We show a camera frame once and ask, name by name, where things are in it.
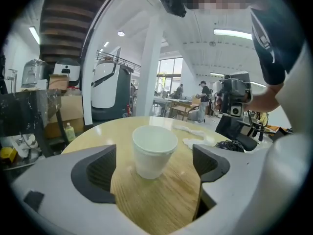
staircase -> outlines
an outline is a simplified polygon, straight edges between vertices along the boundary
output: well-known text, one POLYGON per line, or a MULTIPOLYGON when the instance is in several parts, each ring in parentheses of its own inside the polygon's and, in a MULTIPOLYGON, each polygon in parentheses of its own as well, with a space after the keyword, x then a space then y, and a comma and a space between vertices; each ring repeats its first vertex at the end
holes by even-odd
POLYGON ((99 18, 97 13, 104 9, 105 1, 45 0, 40 21, 40 58, 49 64, 50 72, 61 58, 72 58, 82 65, 83 48, 87 48, 93 32, 90 27, 95 25, 92 22, 99 18))

white pillar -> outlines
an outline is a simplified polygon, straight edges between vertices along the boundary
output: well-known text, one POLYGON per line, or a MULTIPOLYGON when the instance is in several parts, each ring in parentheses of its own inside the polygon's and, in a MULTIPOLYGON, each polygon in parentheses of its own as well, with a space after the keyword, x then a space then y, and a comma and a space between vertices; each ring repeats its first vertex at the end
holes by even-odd
POLYGON ((153 104, 164 24, 160 15, 150 18, 145 47, 142 53, 138 83, 136 116, 149 116, 153 104))

railing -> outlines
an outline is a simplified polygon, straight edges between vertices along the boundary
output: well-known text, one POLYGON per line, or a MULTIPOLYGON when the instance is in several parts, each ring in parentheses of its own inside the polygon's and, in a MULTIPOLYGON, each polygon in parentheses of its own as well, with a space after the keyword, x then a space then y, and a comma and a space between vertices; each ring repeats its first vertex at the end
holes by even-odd
POLYGON ((141 69, 141 66, 139 66, 135 63, 132 63, 132 62, 127 61, 123 58, 120 58, 120 57, 117 57, 117 56, 114 56, 114 55, 111 55, 111 54, 108 54, 105 52, 101 52, 98 50, 97 50, 97 54, 95 56, 95 60, 111 60, 111 61, 117 62, 119 64, 125 65, 129 68, 132 68, 134 70, 134 72, 136 72, 136 73, 140 73, 140 69, 141 69))

ceiling light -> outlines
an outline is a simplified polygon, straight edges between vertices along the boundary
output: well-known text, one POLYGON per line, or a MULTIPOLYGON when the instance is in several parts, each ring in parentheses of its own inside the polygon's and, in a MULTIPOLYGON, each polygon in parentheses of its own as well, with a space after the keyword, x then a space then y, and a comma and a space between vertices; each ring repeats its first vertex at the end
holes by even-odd
POLYGON ((214 29, 215 35, 222 35, 222 36, 232 36, 232 37, 242 37, 246 39, 252 40, 252 35, 249 33, 244 33, 241 31, 236 30, 229 30, 229 29, 214 29))
POLYGON ((250 82, 251 84, 255 84, 255 85, 258 85, 258 86, 262 86, 262 87, 266 87, 265 85, 263 85, 263 84, 259 84, 259 83, 256 83, 256 82, 250 82))
POLYGON ((120 37, 124 37, 124 36, 125 36, 125 33, 124 33, 123 31, 119 31, 117 34, 118 34, 120 37))
POLYGON ((34 26, 29 27, 29 30, 30 30, 31 34, 33 35, 33 37, 35 38, 36 42, 39 44, 39 36, 37 34, 35 27, 34 26))
POLYGON ((214 75, 214 76, 224 76, 224 74, 213 73, 213 72, 211 72, 210 74, 211 74, 211 75, 214 75))

paper cup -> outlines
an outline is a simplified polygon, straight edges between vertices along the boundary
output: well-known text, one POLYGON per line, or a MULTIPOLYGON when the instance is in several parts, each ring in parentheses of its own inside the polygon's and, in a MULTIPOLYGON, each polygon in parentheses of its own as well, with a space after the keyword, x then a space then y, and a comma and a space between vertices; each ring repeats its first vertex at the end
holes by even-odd
POLYGON ((137 173, 145 179, 159 177, 177 143, 176 135, 163 127, 146 125, 135 129, 133 145, 137 173))

